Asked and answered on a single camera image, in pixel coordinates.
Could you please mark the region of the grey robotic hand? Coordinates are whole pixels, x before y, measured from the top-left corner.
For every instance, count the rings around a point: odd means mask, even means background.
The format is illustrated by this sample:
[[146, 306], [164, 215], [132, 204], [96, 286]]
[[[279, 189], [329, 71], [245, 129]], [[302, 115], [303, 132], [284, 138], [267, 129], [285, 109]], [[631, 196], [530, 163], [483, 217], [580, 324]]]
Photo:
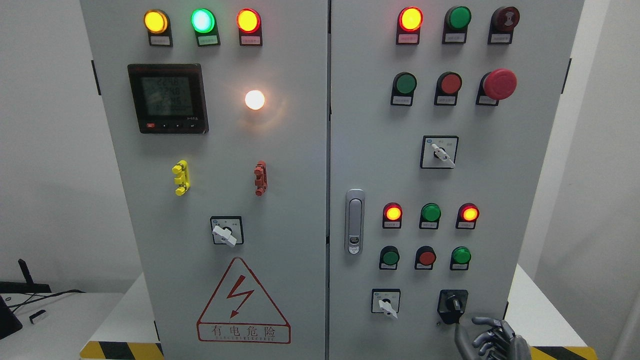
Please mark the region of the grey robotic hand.
[[455, 324], [454, 342], [463, 360], [531, 360], [528, 342], [515, 333], [510, 324], [503, 319], [492, 317], [473, 317], [475, 325], [490, 326], [470, 340], [466, 328]]

